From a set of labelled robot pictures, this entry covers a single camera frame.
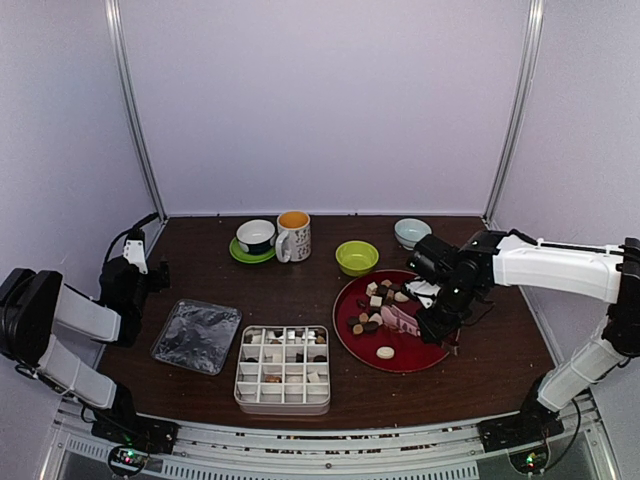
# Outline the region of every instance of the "cup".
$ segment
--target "cup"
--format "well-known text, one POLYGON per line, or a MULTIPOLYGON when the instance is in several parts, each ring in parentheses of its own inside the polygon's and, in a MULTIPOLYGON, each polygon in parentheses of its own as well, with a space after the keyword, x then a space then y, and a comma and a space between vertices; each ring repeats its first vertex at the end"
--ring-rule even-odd
POLYGON ((276 256, 282 263, 301 262, 311 255, 311 218, 304 212, 286 212, 278 217, 276 256))
POLYGON ((266 220, 251 220, 236 231, 238 245, 244 253, 261 255, 268 252, 276 237, 276 228, 266 220))

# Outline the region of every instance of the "small bowl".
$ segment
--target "small bowl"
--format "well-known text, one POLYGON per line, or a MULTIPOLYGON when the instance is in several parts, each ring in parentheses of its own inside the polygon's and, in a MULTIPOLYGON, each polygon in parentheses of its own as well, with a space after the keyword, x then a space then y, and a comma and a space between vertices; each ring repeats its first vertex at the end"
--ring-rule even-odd
POLYGON ((380 254, 376 247, 359 240, 343 243, 336 250, 340 270, 350 277, 361 277, 370 273, 379 259, 380 254))
POLYGON ((236 230, 236 238, 244 253, 261 255, 273 247, 276 227, 266 220, 250 220, 236 230))
POLYGON ((407 250, 413 250, 420 240, 429 235, 432 230, 429 225, 417 218, 403 218, 394 227, 396 240, 407 250))

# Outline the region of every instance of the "white cup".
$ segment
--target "white cup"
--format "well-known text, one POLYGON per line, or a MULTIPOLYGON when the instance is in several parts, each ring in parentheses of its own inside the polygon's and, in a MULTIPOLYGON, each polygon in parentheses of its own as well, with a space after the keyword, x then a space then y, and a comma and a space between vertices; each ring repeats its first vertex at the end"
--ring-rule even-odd
POLYGON ((282 263, 301 262, 311 255, 311 218, 304 212, 286 212, 278 217, 276 256, 282 263))

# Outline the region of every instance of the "white bowl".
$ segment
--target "white bowl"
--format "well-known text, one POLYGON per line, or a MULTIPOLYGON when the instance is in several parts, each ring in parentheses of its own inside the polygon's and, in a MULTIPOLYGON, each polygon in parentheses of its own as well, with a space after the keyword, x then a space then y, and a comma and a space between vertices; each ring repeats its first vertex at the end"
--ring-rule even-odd
POLYGON ((267 252, 273 247, 275 236, 276 227, 266 220, 251 220, 240 225, 236 231, 240 248, 251 255, 267 252))
POLYGON ((396 240, 407 250, 413 250, 420 240, 429 235, 432 230, 429 225, 417 218, 403 218, 394 227, 396 240))

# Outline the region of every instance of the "red plate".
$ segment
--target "red plate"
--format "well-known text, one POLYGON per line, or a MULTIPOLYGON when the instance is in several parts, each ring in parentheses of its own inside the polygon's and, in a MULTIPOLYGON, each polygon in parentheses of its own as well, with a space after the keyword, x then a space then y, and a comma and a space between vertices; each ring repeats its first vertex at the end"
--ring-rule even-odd
MULTIPOLYGON (((402 270, 380 270, 353 280, 336 298, 333 305, 333 328, 345 348, 361 362, 385 372, 411 373, 433 367, 449 355, 436 345, 425 344, 418 337, 406 333, 392 332, 384 326, 373 335, 354 335, 347 325, 349 317, 357 317, 363 312, 356 301, 361 299, 369 303, 369 297, 365 292, 371 282, 380 285, 380 282, 389 279, 393 283, 402 284, 415 276, 414 273, 402 270), (395 356, 391 360, 378 358, 376 351, 380 347, 393 348, 395 356)), ((395 305, 410 315, 415 315, 420 308, 420 304, 413 301, 395 305)), ((457 340, 459 334, 458 330, 452 336, 457 340)))

